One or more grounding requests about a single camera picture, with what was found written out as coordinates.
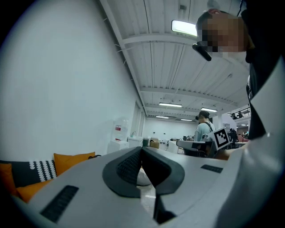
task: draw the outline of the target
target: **person in light blue shirt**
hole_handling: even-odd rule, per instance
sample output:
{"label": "person in light blue shirt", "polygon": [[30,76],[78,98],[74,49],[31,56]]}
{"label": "person in light blue shirt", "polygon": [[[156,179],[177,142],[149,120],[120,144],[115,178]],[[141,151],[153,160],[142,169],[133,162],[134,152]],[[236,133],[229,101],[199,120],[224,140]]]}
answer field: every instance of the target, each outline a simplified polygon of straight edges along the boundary
{"label": "person in light blue shirt", "polygon": [[216,130],[215,126],[209,120],[209,113],[207,111],[200,111],[198,119],[199,125],[195,131],[194,142],[201,142],[203,134],[209,134]]}

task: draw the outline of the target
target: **white corrugated ceiling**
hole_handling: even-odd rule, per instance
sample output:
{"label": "white corrugated ceiling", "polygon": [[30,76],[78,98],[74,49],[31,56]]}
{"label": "white corrugated ceiling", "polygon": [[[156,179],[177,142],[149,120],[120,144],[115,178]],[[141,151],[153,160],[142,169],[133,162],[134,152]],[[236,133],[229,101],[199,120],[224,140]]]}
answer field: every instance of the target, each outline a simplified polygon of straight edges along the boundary
{"label": "white corrugated ceiling", "polygon": [[[239,1],[217,2],[220,10],[237,14]],[[227,112],[248,102],[245,53],[207,62],[192,49],[195,37],[171,30],[172,20],[195,24],[208,9],[207,0],[101,0],[101,4],[148,116],[193,119],[201,107]],[[183,107],[161,108],[160,102]]]}

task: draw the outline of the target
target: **metal railing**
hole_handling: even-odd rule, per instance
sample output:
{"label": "metal railing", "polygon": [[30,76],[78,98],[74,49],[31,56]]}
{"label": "metal railing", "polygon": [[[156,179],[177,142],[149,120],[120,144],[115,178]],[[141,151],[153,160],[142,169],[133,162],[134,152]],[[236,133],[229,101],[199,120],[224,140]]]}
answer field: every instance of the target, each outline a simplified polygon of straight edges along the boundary
{"label": "metal railing", "polygon": [[229,115],[233,120],[240,119],[243,117],[251,116],[251,110],[250,108],[246,108],[235,113],[229,113]]}

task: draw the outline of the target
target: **orange pillow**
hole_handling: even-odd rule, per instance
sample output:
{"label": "orange pillow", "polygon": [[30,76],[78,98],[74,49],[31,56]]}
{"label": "orange pillow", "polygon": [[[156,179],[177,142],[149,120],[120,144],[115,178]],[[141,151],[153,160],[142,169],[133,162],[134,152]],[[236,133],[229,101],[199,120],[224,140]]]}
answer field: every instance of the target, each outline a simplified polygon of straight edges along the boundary
{"label": "orange pillow", "polygon": [[36,194],[42,187],[44,187],[46,184],[48,184],[51,180],[47,180],[44,182],[39,182],[39,183],[35,183],[35,184],[30,184],[28,186],[25,187],[18,187],[17,191],[19,193],[20,198],[24,201],[24,202],[29,202],[30,199],[33,197],[34,194]]}
{"label": "orange pillow", "polygon": [[10,194],[18,196],[12,175],[12,164],[0,164],[0,179]]}
{"label": "orange pillow", "polygon": [[94,157],[95,152],[89,154],[81,154],[81,155],[53,154],[53,156],[54,156],[54,164],[55,164],[55,169],[57,171],[57,176],[59,176],[60,174],[64,173],[72,166],[87,160],[90,156]]}

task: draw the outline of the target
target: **ceiling light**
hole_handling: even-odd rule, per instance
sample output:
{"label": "ceiling light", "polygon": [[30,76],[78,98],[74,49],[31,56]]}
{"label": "ceiling light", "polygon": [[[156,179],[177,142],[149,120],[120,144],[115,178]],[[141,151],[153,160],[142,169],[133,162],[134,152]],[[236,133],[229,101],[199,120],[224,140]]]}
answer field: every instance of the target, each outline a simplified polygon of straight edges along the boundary
{"label": "ceiling light", "polygon": [[156,116],[156,118],[168,119],[168,117],[166,117],[166,116]]}
{"label": "ceiling light", "polygon": [[208,109],[208,108],[201,108],[201,110],[209,111],[209,112],[217,112],[218,111],[216,109]]}
{"label": "ceiling light", "polygon": [[163,106],[171,106],[171,107],[179,107],[179,108],[181,108],[181,107],[182,107],[182,105],[168,104],[168,103],[159,103],[159,105],[163,105]]}
{"label": "ceiling light", "polygon": [[173,32],[187,33],[197,36],[196,25],[184,21],[173,20],[171,29]]}

